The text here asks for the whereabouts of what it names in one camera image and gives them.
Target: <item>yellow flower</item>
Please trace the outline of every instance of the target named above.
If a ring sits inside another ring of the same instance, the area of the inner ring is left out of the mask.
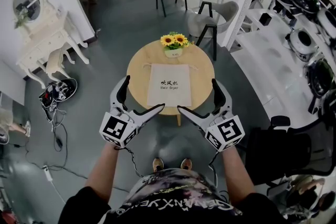
[[[187,42],[186,44],[184,44],[184,46],[187,48],[189,47],[189,45],[195,45],[195,42]]]
[[[179,43],[182,46],[184,43],[188,42],[188,39],[182,34],[177,34],[174,36],[175,42]]]
[[[161,43],[162,45],[169,46],[171,44],[175,43],[174,36],[171,35],[165,35],[161,37]]]

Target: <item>graphic t-shirt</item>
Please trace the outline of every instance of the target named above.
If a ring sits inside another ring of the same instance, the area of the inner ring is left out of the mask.
[[[204,176],[183,169],[166,169],[141,178],[117,210],[110,210],[90,187],[83,188],[67,201],[59,223],[108,224],[127,220],[172,223],[183,219],[287,223],[267,197],[250,194],[235,208],[223,201]]]

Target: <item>white cloth bag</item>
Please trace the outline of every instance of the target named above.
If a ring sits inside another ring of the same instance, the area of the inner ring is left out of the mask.
[[[189,65],[151,64],[147,105],[191,106]]]

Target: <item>concrete floor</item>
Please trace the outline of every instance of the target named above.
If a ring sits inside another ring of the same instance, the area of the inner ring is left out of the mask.
[[[98,0],[93,20],[99,32],[98,40],[83,49],[90,58],[90,65],[85,65],[72,53],[76,64],[64,62],[67,72],[78,80],[77,93],[60,105],[67,111],[64,125],[68,132],[68,162],[66,167],[88,176],[104,145],[99,135],[99,127],[105,111],[109,111],[109,95],[115,84],[125,76],[132,56],[144,45],[159,39],[170,31],[178,31],[188,35],[186,29],[186,12],[184,3],[165,0],[167,18],[162,9],[155,9],[155,0]],[[212,58],[212,43],[205,39],[201,44]],[[231,94],[233,112],[239,115],[246,132],[260,126],[268,127],[269,120],[257,95],[253,91],[245,75],[225,48],[218,48],[217,61],[214,63],[216,79]],[[38,73],[45,81],[47,76]],[[56,152],[53,148],[53,134],[50,124],[38,101],[42,92],[39,83],[28,80],[26,86],[26,108],[31,120],[31,137],[28,144],[30,150],[27,158],[38,165],[62,165],[65,148]],[[128,93],[127,107],[142,111]],[[213,108],[213,95],[197,109],[205,114]],[[65,143],[62,128],[57,134]],[[23,145],[22,135],[11,133],[11,143]],[[185,157],[193,160],[193,169],[213,180],[213,173],[208,163],[215,154],[214,148],[202,138],[195,126],[182,118],[182,126],[177,127],[176,117],[157,116],[150,121],[141,133],[129,143],[135,154],[135,161],[141,174],[152,172],[152,161],[155,157],[164,160],[166,167],[178,167]],[[12,206],[21,222],[32,220],[45,223],[57,223],[63,203],[46,180],[45,174],[25,160],[25,150],[5,147],[4,163],[9,171],[9,178],[4,180]],[[220,158],[214,163],[218,173],[218,189],[226,189],[223,162]],[[52,173],[54,184],[64,200],[76,194],[83,187],[85,180],[65,170]],[[119,154],[114,186],[129,191],[139,178],[135,174],[131,155],[126,151]],[[121,205],[127,192],[113,189],[110,205],[117,208]]]

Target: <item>black and white marker cube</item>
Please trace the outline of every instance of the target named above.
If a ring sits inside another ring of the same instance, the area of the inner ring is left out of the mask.
[[[136,136],[138,128],[136,124],[106,112],[99,133],[107,142],[125,147]]]
[[[226,119],[206,129],[205,138],[218,150],[223,151],[242,140],[245,132],[238,116]]]

